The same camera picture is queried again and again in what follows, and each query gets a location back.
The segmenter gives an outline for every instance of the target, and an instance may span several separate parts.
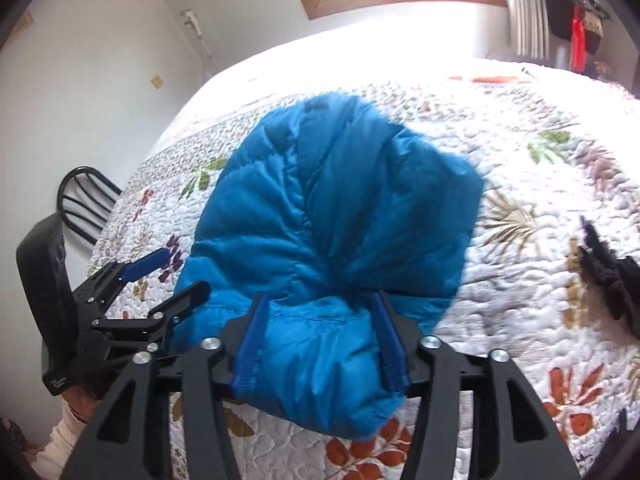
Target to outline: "floral bedspread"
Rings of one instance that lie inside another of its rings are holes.
[[[510,352],[545,402],[584,474],[618,413],[640,416],[640,341],[608,313],[580,273],[580,216],[594,221],[620,255],[640,257],[640,190],[622,168],[620,146],[638,134],[640,107],[599,82],[579,91],[601,110],[581,112],[562,89],[532,84],[380,81],[341,90],[368,99],[439,149],[464,156],[486,190],[463,284],[435,333],[459,351]],[[268,111],[308,94],[273,98],[189,132],[136,171],[98,241],[89,273],[159,247],[164,269],[130,284],[111,317],[144,317],[172,294],[200,213],[226,160]],[[304,430],[242,404],[225,416],[245,479],[399,478],[418,400],[409,400],[375,438],[348,442]],[[172,397],[174,476],[185,479],[182,401]],[[461,396],[454,478],[468,470],[470,396]]]

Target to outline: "curtain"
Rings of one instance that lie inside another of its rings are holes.
[[[519,56],[549,58],[549,24],[545,0],[507,0],[511,47]]]

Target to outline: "bed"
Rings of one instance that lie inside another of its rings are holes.
[[[130,284],[108,312],[144,317],[172,294],[216,179],[260,118],[321,92],[360,95],[464,156],[485,179],[463,284],[435,333],[469,354],[508,350],[584,474],[618,413],[628,411],[630,427],[640,417],[640,341],[612,319],[577,258],[580,216],[612,250],[640,258],[640,101],[619,86],[533,64],[460,61],[455,52],[425,59],[426,38],[392,36],[379,25],[333,30],[212,78],[129,181],[88,274],[168,247],[171,264]],[[179,395],[171,413],[174,476],[184,480]],[[408,401],[375,439],[350,443],[225,405],[248,480],[397,479],[416,413]],[[471,416],[463,396],[455,479],[468,470]]]

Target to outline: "beige sleeve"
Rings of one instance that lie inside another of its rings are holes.
[[[62,469],[84,427],[85,424],[71,413],[69,405],[63,400],[62,420],[53,428],[47,447],[39,452],[36,455],[36,460],[31,463],[31,467],[41,478],[44,480],[58,480],[60,478]]]

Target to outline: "person's arm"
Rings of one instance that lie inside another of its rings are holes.
[[[44,480],[58,480],[82,430],[98,401],[82,386],[72,386],[62,394],[62,420],[53,428],[45,449],[31,463]]]

